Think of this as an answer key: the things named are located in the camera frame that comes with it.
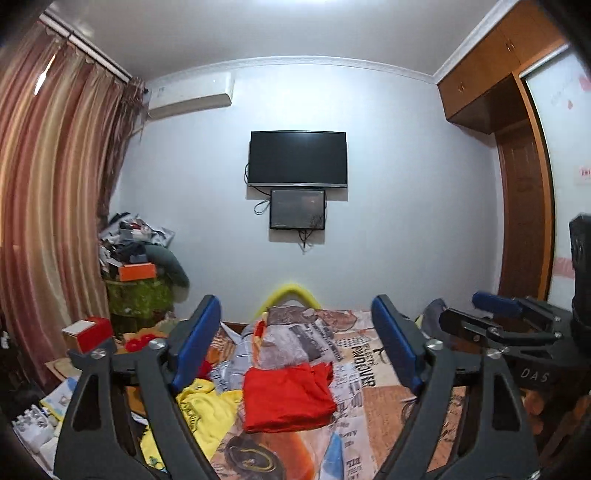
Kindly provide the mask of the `large wall television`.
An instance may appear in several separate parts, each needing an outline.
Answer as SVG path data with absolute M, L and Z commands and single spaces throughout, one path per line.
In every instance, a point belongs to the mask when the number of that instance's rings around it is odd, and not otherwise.
M 346 188 L 346 133 L 252 131 L 245 175 L 252 187 Z

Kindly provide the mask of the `dark green cushion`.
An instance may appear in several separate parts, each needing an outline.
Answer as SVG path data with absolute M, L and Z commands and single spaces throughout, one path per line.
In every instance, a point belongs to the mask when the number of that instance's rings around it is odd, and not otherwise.
M 175 255 L 160 245 L 145 244 L 145 255 L 150 263 L 167 276 L 170 282 L 180 288 L 190 287 L 189 279 Z

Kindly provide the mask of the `white air conditioner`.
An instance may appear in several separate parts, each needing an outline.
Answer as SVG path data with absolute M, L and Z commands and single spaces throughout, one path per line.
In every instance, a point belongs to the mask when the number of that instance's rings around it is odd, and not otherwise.
M 176 80 L 151 90 L 147 115 L 160 120 L 172 116 L 229 107 L 235 78 L 229 72 Z

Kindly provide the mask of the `yellow foam headboard arch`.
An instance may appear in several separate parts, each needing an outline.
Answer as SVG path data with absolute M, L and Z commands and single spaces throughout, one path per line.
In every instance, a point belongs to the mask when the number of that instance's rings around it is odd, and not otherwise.
M 303 307 L 312 309 L 321 309 L 322 306 L 318 302 L 317 298 L 311 294 L 311 291 L 301 284 L 297 283 L 285 283 L 276 290 L 270 293 L 270 296 L 263 301 L 256 313 L 253 314 L 252 320 L 259 319 L 263 316 L 271 307 L 279 306 L 286 301 L 296 300 Z

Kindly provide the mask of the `striped brown curtain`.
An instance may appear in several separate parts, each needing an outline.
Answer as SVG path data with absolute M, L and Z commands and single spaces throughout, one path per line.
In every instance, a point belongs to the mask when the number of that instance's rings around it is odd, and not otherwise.
M 98 234 L 143 97 L 42 23 L 1 69 L 1 310 L 44 388 L 63 329 L 108 313 Z

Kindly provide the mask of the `wooden overhead cabinet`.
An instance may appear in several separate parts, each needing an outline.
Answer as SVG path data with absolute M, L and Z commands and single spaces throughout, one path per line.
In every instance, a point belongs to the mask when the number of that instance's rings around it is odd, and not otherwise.
M 537 2 L 518 2 L 439 82 L 446 119 L 485 134 L 526 119 L 517 74 L 564 44 Z

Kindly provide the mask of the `green patterned storage box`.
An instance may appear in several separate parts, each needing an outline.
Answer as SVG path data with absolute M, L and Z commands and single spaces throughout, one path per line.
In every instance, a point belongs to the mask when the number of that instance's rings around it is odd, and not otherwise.
M 149 320 L 173 309 L 172 287 L 165 278 L 130 282 L 105 280 L 104 283 L 111 314 Z

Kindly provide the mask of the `orange shoe box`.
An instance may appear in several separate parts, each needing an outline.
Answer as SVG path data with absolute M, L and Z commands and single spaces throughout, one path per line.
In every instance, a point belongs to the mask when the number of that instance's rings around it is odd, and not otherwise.
M 153 263 L 126 264 L 118 268 L 120 282 L 133 282 L 157 277 L 157 269 Z

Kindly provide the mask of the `red and white box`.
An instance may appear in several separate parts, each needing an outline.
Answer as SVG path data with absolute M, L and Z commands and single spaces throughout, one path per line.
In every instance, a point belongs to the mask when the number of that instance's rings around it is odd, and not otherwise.
M 66 347 L 79 353 L 88 353 L 113 336 L 109 319 L 88 317 L 61 330 Z

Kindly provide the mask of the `yellow blanket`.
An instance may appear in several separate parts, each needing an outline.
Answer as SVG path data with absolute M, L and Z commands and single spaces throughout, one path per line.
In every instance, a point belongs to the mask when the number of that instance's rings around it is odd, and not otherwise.
M 218 393 L 213 382 L 200 378 L 176 396 L 191 435 L 207 460 L 212 459 L 225 435 L 235 425 L 242 396 L 242 390 Z

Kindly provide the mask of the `red zip jacket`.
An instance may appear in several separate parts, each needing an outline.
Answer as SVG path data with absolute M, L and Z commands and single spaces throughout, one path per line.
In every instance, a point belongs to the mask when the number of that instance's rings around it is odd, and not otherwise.
M 252 368 L 243 381 L 243 430 L 286 433 L 322 428 L 338 410 L 329 386 L 331 363 L 304 363 L 276 370 Z

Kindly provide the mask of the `newspaper print bed quilt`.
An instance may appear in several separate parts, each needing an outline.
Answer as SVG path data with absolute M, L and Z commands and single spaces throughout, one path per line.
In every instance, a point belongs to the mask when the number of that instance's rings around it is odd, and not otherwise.
M 369 312 L 297 306 L 221 325 L 175 399 L 221 479 L 372 479 L 417 400 Z

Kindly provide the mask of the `small wall monitor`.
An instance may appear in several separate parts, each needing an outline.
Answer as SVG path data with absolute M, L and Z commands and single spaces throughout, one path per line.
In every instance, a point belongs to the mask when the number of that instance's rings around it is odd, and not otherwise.
M 274 189 L 270 191 L 270 229 L 324 230 L 325 190 Z

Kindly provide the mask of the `red plush bird toy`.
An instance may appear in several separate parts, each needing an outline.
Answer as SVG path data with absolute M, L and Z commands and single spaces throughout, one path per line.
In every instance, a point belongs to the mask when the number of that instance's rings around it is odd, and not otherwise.
M 123 349 L 126 353 L 135 353 L 140 351 L 143 347 L 147 346 L 151 340 L 161 339 L 161 336 L 153 333 L 142 334 L 129 338 L 124 342 Z M 204 359 L 201 362 L 197 371 L 197 378 L 208 380 L 211 378 L 212 364 L 208 360 Z

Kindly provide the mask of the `light blue pillow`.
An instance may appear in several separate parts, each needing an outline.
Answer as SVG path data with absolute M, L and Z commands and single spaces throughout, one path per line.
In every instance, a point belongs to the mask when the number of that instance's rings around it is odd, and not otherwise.
M 256 325 L 250 323 L 242 332 L 232 330 L 221 323 L 211 343 L 211 353 L 217 354 L 212 360 L 209 378 L 217 393 L 242 390 L 245 373 L 254 365 L 253 333 Z

